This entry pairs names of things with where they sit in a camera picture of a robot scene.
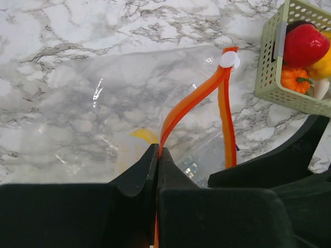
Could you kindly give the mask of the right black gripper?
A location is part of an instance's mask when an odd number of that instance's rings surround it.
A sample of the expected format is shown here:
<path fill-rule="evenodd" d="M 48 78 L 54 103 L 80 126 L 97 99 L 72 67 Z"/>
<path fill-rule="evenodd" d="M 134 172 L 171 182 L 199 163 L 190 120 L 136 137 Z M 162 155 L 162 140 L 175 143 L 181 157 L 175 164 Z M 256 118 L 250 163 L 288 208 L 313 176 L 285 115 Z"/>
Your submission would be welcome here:
<path fill-rule="evenodd" d="M 308 169 L 329 121 L 310 115 L 279 147 L 211 174 L 208 187 L 272 190 L 285 205 L 298 247 L 330 247 L 330 169 Z"/>

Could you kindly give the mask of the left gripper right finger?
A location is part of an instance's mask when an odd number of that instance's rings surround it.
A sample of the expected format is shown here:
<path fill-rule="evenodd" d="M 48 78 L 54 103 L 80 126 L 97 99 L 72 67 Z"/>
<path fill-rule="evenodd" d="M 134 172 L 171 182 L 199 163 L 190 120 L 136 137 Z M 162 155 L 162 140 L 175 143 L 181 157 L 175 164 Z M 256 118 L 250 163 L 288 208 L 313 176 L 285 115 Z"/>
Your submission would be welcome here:
<path fill-rule="evenodd" d="M 267 189 L 203 189 L 174 163 L 158 161 L 159 247 L 296 247 L 277 194 Z"/>

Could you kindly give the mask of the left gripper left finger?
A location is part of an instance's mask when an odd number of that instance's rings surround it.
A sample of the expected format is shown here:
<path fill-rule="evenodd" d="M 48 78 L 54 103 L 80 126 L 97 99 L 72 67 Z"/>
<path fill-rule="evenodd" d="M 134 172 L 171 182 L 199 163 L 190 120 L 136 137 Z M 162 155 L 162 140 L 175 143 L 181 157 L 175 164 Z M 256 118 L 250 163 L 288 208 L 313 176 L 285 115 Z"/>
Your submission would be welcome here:
<path fill-rule="evenodd" d="M 158 145 L 107 183 L 1 186 L 1 247 L 149 247 Z"/>

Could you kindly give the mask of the yellow toy mango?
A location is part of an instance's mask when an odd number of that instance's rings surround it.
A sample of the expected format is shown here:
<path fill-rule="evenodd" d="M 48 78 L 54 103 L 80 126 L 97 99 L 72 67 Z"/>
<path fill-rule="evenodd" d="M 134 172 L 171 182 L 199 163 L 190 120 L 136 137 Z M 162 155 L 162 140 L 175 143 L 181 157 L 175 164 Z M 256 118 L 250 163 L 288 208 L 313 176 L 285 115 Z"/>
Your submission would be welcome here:
<path fill-rule="evenodd" d="M 159 143 L 157 136 L 149 129 L 145 129 L 145 128 L 137 129 L 137 130 L 133 131 L 130 135 L 141 138 L 141 139 L 145 140 L 146 142 L 148 142 L 149 144 L 158 144 Z"/>

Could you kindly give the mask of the clear zip top bag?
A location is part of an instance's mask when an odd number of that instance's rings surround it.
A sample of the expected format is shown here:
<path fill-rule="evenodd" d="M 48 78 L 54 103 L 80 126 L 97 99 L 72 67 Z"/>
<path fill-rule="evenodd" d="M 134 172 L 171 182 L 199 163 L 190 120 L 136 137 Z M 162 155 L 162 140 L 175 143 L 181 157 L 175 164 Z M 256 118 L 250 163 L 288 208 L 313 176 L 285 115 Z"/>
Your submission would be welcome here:
<path fill-rule="evenodd" d="M 160 142 L 168 113 L 216 71 L 222 51 L 198 46 L 67 62 L 23 127 L 19 183 L 109 182 Z"/>

